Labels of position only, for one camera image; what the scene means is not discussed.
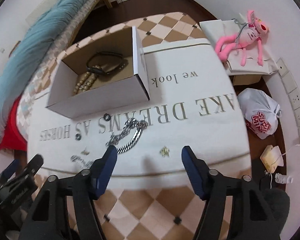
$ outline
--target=folded blanket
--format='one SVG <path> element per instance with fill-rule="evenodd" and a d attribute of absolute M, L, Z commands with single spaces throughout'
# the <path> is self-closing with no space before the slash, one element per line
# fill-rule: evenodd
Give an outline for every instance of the folded blanket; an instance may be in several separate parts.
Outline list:
<path fill-rule="evenodd" d="M 23 92 L 49 47 L 87 0 L 60 0 L 28 30 L 0 77 L 0 142 L 13 102 Z"/>

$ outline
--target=red cloth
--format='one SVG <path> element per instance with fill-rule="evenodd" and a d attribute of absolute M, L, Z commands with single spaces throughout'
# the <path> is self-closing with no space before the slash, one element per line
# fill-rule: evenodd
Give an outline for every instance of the red cloth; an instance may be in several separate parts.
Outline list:
<path fill-rule="evenodd" d="M 20 102 L 21 96 L 14 101 L 12 109 L 8 117 L 8 123 L 4 130 L 4 136 L 0 143 L 1 149 L 12 149 L 27 151 L 27 141 L 20 134 L 17 127 L 17 108 Z"/>

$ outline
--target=white plastic bag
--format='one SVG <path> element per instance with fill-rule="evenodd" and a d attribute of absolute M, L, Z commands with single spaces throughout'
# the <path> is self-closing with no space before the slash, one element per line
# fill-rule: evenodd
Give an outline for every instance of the white plastic bag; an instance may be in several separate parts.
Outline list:
<path fill-rule="evenodd" d="M 238 95 L 247 126 L 260 139 L 274 134 L 278 127 L 280 105 L 261 90 L 247 88 Z"/>

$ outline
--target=jewelry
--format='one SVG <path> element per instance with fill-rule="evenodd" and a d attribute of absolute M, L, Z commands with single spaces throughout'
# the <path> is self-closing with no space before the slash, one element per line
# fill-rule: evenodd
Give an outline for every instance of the jewelry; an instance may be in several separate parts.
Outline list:
<path fill-rule="evenodd" d="M 79 165 L 82 169 L 90 169 L 92 164 L 94 163 L 94 161 L 85 161 L 82 158 L 80 158 L 78 155 L 72 155 L 71 156 L 71 161 L 75 162 L 75 161 L 79 161 Z"/>
<path fill-rule="evenodd" d="M 84 76 L 80 79 L 80 81 L 75 85 L 73 93 L 76 95 L 78 93 L 78 90 L 80 87 L 84 84 L 84 82 L 87 80 L 87 78 L 91 75 L 89 71 L 87 71 Z"/>
<path fill-rule="evenodd" d="M 160 154 L 162 157 L 168 156 L 169 157 L 170 150 L 165 146 L 160 150 Z"/>
<path fill-rule="evenodd" d="M 86 151 L 87 148 L 85 148 L 82 152 L 80 152 L 82 155 L 89 155 L 90 152 Z"/>
<path fill-rule="evenodd" d="M 92 87 L 93 83 L 96 81 L 97 75 L 96 74 L 91 74 L 87 80 L 84 82 L 82 86 L 79 87 L 79 90 L 89 90 L 90 87 Z"/>
<path fill-rule="evenodd" d="M 99 66 L 90 66 L 90 62 L 95 58 L 95 57 L 100 57 L 100 56 L 110 56 L 110 57 L 117 57 L 121 59 L 120 63 L 114 66 L 111 70 L 105 72 L 101 67 Z M 120 53 L 115 53 L 115 52 L 97 52 L 94 54 L 88 61 L 87 61 L 87 70 L 91 73 L 95 73 L 96 75 L 101 75 L 101 76 L 107 76 L 111 75 L 114 72 L 123 69 L 127 64 L 125 63 L 125 60 L 123 58 L 123 55 Z"/>
<path fill-rule="evenodd" d="M 148 123 L 145 120 L 138 121 L 135 118 L 130 118 L 129 120 L 127 120 L 127 122 L 125 122 L 124 127 L 122 128 L 122 132 L 120 134 L 114 135 L 113 131 L 111 132 L 110 140 L 106 143 L 106 146 L 109 147 L 110 145 L 117 145 L 121 139 L 123 139 L 130 133 L 131 129 L 137 128 L 137 130 L 135 131 L 131 140 L 126 145 L 117 149 L 118 154 L 124 153 L 135 146 L 135 144 L 140 139 L 140 136 L 141 136 L 143 130 L 146 129 L 147 127 L 148 127 Z M 91 165 L 94 162 L 94 161 L 86 162 L 85 160 L 80 158 L 78 155 L 72 155 L 71 161 L 72 162 L 79 161 L 79 165 L 82 169 L 84 169 L 84 168 L 90 169 Z"/>
<path fill-rule="evenodd" d="M 117 149 L 118 154 L 124 153 L 135 146 L 135 144 L 140 139 L 143 130 L 147 127 L 148 123 L 145 120 L 138 121 L 135 118 L 130 118 L 125 122 L 120 134 L 114 135 L 113 131 L 111 132 L 110 140 L 106 143 L 106 146 L 109 147 L 110 145 L 117 145 L 121 139 L 123 139 L 130 133 L 131 129 L 137 128 L 132 139 L 126 145 Z"/>
<path fill-rule="evenodd" d="M 105 114 L 104 116 L 103 116 L 103 119 L 105 120 L 105 121 L 110 121 L 111 120 L 111 115 L 109 115 L 109 114 Z"/>
<path fill-rule="evenodd" d="M 80 133 L 77 133 L 77 134 L 75 135 L 75 140 L 76 140 L 76 141 L 80 141 L 81 138 L 82 138 L 82 136 L 81 136 Z"/>

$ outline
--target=checkered rug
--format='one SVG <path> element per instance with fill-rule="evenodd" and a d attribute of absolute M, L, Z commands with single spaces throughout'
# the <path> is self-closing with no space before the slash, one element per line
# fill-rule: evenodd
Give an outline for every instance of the checkered rug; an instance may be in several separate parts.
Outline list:
<path fill-rule="evenodd" d="M 236 171 L 232 177 L 251 175 L 251 169 Z M 47 177 L 37 174 L 38 190 Z M 106 190 L 94 201 L 96 213 L 108 240 L 192 240 L 205 202 L 192 186 L 147 190 Z M 72 197 L 67 198 L 69 224 L 77 230 Z M 226 239 L 231 218 L 232 197 L 226 198 L 219 239 Z"/>
<path fill-rule="evenodd" d="M 206 38 L 199 25 L 185 13 L 173 12 L 167 14 L 157 14 L 145 18 L 134 19 L 125 23 L 120 23 L 86 37 L 61 52 L 57 57 L 57 61 L 86 46 L 92 41 L 131 26 L 136 26 L 139 36 L 142 40 L 143 47 L 160 44 L 163 42 Z M 39 86 L 37 93 L 47 89 L 50 86 L 50 76 L 55 70 L 56 65 L 56 61 L 50 64 L 42 76 L 41 85 Z"/>

